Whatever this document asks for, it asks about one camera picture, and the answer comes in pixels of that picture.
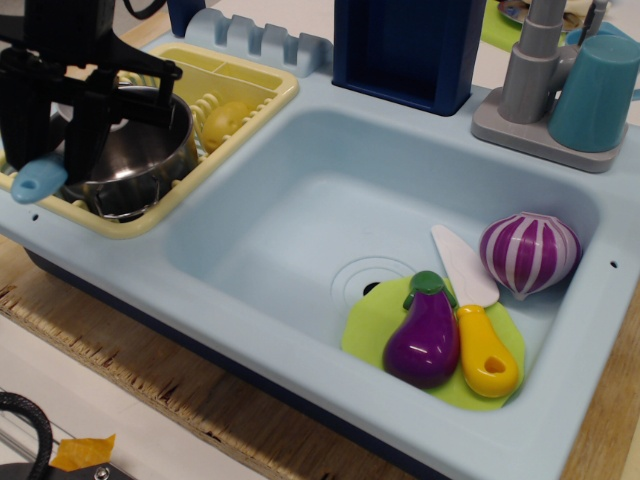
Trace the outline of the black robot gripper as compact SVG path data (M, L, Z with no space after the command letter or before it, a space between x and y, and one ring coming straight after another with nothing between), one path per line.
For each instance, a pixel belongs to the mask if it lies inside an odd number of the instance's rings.
M7 162L21 170L52 152L52 103L72 107L65 129L66 184L85 181L114 124L167 128L182 71L121 40L112 1L27 1L2 15L1 137Z

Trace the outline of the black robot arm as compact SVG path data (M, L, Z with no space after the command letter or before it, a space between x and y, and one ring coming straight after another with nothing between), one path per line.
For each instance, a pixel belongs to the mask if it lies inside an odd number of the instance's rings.
M112 125L123 119L167 128L182 71L122 41L112 1L27 1L1 18L1 137L8 163L22 169L53 150L53 104L72 107L64 133L70 184L86 180Z

